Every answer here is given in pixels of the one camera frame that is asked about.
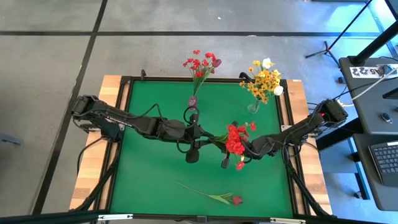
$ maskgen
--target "green mat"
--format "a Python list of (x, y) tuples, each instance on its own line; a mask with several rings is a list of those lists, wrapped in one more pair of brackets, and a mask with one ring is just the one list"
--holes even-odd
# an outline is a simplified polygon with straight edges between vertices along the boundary
[[(162, 115), (183, 121), (192, 94), (192, 83), (135, 81), (129, 112), (139, 115), (154, 103)], [(214, 135), (226, 133), (233, 121), (255, 121), (250, 140), (279, 132), (275, 98), (261, 105), (257, 114), (247, 106), (253, 96), (237, 83), (205, 83), (198, 93), (199, 124)], [(158, 116), (156, 110), (150, 116)], [(220, 167), (224, 154), (212, 145), (200, 149), (197, 163), (185, 162), (174, 143), (145, 139), (126, 128), (111, 212), (165, 215), (291, 218), (289, 187), (281, 154), (264, 156), (237, 171), (231, 156), (228, 169)], [(206, 194), (234, 192), (241, 205), (227, 205), (176, 184), (181, 182)]]

